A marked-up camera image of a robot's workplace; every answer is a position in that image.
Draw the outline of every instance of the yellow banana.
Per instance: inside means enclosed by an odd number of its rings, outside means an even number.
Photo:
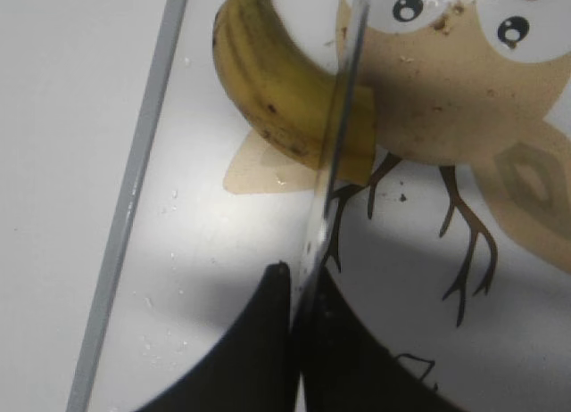
[[[227,0],[214,21],[214,65],[228,97],[283,154],[316,169],[335,76],[294,43],[271,0]],[[356,87],[338,177],[365,185],[375,159],[373,92]]]

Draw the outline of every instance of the owl eye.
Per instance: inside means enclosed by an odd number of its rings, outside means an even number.
[[[498,27],[498,39],[515,48],[516,44],[524,40],[529,33],[529,21],[524,17],[509,17]]]
[[[413,21],[422,13],[423,7],[422,0],[397,0],[393,6],[393,16],[400,22]]]

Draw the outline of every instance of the owl leg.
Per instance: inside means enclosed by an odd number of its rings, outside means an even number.
[[[456,321],[456,326],[459,326],[464,319],[464,312],[466,310],[466,290],[468,284],[468,274],[470,272],[470,266],[472,264],[472,259],[474,258],[474,250],[476,249],[476,241],[478,235],[481,235],[488,248],[490,249],[490,263],[488,264],[488,268],[485,271],[484,277],[482,281],[474,291],[474,295],[484,291],[487,294],[490,290],[492,285],[493,275],[496,269],[496,264],[498,263],[498,246],[496,245],[495,240],[490,234],[490,231],[485,227],[482,220],[478,218],[478,216],[468,207],[466,202],[462,199],[459,194],[458,184],[456,181],[456,171],[455,167],[440,167],[440,173],[443,177],[444,184],[446,185],[446,190],[448,191],[448,195],[450,196],[450,205],[448,207],[448,212],[446,213],[446,217],[444,218],[444,222],[442,228],[440,229],[440,237],[442,238],[446,231],[448,230],[452,215],[454,214],[455,210],[458,210],[462,218],[468,224],[470,229],[470,239],[468,242],[468,250],[466,252],[466,257],[462,262],[462,266],[460,267],[460,271],[456,276],[456,279],[450,286],[450,288],[446,291],[443,296],[443,301],[448,299],[448,297],[455,293],[459,293],[459,308],[458,308],[458,318]]]
[[[418,378],[418,380],[422,383],[424,382],[425,378],[430,374],[430,372],[432,372],[432,369],[434,369],[434,366],[436,366],[436,362],[434,360],[428,360],[427,358],[421,358],[419,356],[415,356],[414,354],[410,354],[408,352],[399,354],[398,356],[394,357],[397,361],[402,361],[403,358],[406,358],[408,360],[411,361],[417,361],[419,363],[425,363],[426,364],[426,369],[425,371],[422,373],[422,375]],[[438,384],[434,384],[433,386],[433,390],[434,391],[438,391]]]
[[[373,216],[375,191],[377,189],[378,182],[380,182],[383,177],[385,177],[400,161],[401,158],[388,153],[375,172],[373,172],[366,186],[346,185],[332,193],[331,201],[338,200],[337,209],[335,210],[335,220],[331,229],[331,240],[329,241],[329,245],[327,246],[323,260],[321,261],[321,266],[325,265],[327,260],[331,257],[337,265],[337,270],[341,272],[341,260],[339,259],[339,230],[341,229],[341,218],[343,217],[345,205],[352,196],[358,194],[368,186],[369,194],[367,213],[368,218],[371,218]]]

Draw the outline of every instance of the knife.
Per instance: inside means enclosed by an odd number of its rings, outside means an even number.
[[[335,186],[343,140],[348,128],[353,89],[359,67],[363,38],[371,0],[353,0],[345,48],[335,78],[334,92],[327,115],[327,126],[319,158],[318,174],[308,217],[301,265],[294,277],[293,320],[307,319],[316,292],[321,260],[325,254],[331,223],[331,194]]]

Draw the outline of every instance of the cartoon owl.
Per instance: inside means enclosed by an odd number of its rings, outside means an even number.
[[[340,0],[337,52],[350,5]],[[458,211],[468,224],[466,258],[444,294],[460,296],[462,322],[466,285],[478,238],[490,251],[488,269],[476,292],[492,284],[498,247],[466,205],[455,166],[467,164],[494,218],[507,235],[530,252],[571,272],[571,142],[566,125],[550,111],[571,72],[568,9],[558,0],[374,0],[360,62],[359,82],[375,90],[377,143],[388,151],[369,182],[368,216],[382,178],[401,161],[437,167],[450,197],[445,234]],[[255,182],[239,175],[259,169]],[[250,136],[228,171],[234,192],[279,192],[312,186],[313,175]],[[343,208],[361,188],[345,186],[339,200],[327,257],[341,267],[338,230]]]

